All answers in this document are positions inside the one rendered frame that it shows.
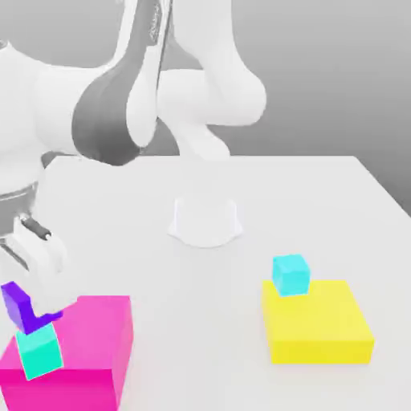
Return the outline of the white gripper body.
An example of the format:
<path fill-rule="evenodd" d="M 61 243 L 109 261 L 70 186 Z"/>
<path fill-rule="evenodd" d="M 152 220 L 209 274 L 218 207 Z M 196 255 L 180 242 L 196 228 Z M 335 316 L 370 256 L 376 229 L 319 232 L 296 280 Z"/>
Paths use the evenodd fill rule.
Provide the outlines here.
<path fill-rule="evenodd" d="M 77 302 L 78 294 L 70 284 L 67 251 L 59 239 L 39 240 L 28 252 L 15 240 L 0 240 L 5 251 L 23 268 L 15 282 L 31 297 L 35 314 L 57 313 Z"/>

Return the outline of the small purple cube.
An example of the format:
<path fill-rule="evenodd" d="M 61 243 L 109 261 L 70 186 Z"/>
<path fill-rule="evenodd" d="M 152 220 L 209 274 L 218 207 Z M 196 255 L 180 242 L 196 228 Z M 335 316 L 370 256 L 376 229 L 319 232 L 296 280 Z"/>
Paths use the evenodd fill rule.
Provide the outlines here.
<path fill-rule="evenodd" d="M 1 285 L 7 313 L 19 331 L 26 335 L 60 319 L 62 311 L 37 316 L 33 310 L 30 296 L 15 282 Z"/>

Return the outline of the small teal cube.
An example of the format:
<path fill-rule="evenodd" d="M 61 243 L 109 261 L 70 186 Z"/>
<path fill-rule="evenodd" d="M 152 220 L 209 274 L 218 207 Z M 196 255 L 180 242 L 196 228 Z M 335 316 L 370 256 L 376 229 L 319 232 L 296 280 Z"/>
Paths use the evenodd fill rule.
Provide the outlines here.
<path fill-rule="evenodd" d="M 63 367 L 63 357 L 53 323 L 28 335 L 17 332 L 16 342 L 27 380 L 33 380 Z"/>

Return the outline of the small cyan cube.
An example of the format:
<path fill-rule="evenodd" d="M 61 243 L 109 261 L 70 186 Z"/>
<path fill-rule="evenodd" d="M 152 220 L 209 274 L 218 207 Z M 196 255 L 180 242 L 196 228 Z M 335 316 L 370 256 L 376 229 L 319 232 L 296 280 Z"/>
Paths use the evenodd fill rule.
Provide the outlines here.
<path fill-rule="evenodd" d="M 273 258 L 272 281 L 281 297 L 306 295 L 311 282 L 311 270 L 301 254 Z"/>

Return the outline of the large pink box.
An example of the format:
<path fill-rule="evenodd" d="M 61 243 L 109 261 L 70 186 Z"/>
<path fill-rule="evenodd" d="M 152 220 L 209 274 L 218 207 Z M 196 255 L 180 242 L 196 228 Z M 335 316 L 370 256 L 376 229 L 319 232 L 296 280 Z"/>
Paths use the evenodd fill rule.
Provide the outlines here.
<path fill-rule="evenodd" d="M 7 411 L 118 411 L 132 351 L 126 295 L 80 296 L 54 322 L 63 368 L 27 380 L 16 339 L 0 358 Z"/>

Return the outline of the large yellow box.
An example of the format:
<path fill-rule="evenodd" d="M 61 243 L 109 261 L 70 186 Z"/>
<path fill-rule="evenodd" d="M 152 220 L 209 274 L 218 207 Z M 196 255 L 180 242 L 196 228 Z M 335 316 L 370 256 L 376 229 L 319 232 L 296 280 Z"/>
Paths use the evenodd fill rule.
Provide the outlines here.
<path fill-rule="evenodd" d="M 375 338 L 344 280 L 314 280 L 282 297 L 262 282 L 262 315 L 273 364 L 367 364 Z"/>

